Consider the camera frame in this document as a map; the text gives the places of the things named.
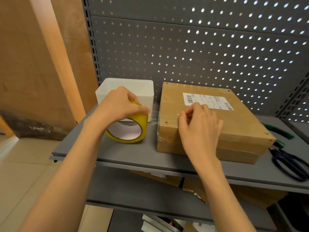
white bin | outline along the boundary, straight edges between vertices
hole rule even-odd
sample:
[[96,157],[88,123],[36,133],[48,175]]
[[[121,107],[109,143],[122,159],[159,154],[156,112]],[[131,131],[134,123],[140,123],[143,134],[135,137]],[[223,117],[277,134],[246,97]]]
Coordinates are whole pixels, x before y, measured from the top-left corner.
[[134,93],[140,102],[140,104],[150,108],[148,115],[148,122],[152,117],[152,106],[154,102],[154,83],[152,80],[135,80],[135,79],[120,79],[120,78],[106,78],[99,88],[95,91],[95,95],[100,104],[106,95],[112,89],[117,89],[119,86],[126,87],[129,91]]

green handle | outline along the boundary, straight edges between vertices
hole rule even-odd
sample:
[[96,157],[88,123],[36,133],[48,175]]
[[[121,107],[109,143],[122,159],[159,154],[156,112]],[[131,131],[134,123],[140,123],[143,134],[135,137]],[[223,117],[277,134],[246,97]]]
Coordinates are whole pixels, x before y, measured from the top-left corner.
[[272,132],[275,132],[275,133],[277,133],[277,134],[280,134],[281,136],[287,138],[288,140],[291,140],[291,139],[295,138],[295,136],[294,136],[293,134],[291,134],[291,133],[289,133],[289,132],[287,132],[287,131],[284,131],[284,130],[282,130],[282,129],[280,129],[280,128],[277,128],[277,127],[275,127],[275,126],[273,126],[273,125],[268,125],[268,124],[264,124],[264,123],[262,123],[262,124],[263,124],[263,125],[265,126],[265,128],[268,129],[269,131],[272,131]]
[[277,148],[280,148],[280,149],[282,149],[282,148],[285,147],[285,144],[284,144],[282,141],[280,141],[280,140],[276,140],[276,141],[273,143],[273,145],[274,145],[275,147],[277,147]]

packing tape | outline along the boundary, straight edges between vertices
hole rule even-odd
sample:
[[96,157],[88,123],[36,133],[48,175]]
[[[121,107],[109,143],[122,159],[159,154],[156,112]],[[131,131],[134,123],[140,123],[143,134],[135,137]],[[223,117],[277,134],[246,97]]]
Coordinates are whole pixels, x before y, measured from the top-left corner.
[[[141,106],[140,103],[133,100],[130,100],[130,102]],[[126,122],[128,125],[123,124],[123,122],[115,122],[107,128],[106,135],[122,143],[135,143],[142,140],[147,133],[148,114],[136,113],[128,119],[133,120],[137,125],[132,122]]]

white inner tape core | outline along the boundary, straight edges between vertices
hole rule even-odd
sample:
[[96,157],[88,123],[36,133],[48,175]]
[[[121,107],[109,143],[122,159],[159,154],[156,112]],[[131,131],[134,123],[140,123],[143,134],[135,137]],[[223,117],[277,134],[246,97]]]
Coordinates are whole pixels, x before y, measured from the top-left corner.
[[142,129],[139,124],[134,122],[135,125],[124,125],[120,122],[112,123],[108,127],[108,132],[115,138],[122,140],[133,140],[138,138],[141,135]]

floor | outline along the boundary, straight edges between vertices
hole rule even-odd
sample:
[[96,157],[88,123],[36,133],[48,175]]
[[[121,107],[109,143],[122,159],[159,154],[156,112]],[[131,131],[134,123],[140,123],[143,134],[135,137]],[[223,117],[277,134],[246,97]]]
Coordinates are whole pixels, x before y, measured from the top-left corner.
[[[60,141],[0,134],[0,232],[15,232],[59,169],[49,160]],[[113,209],[86,205],[79,232],[106,232]]]

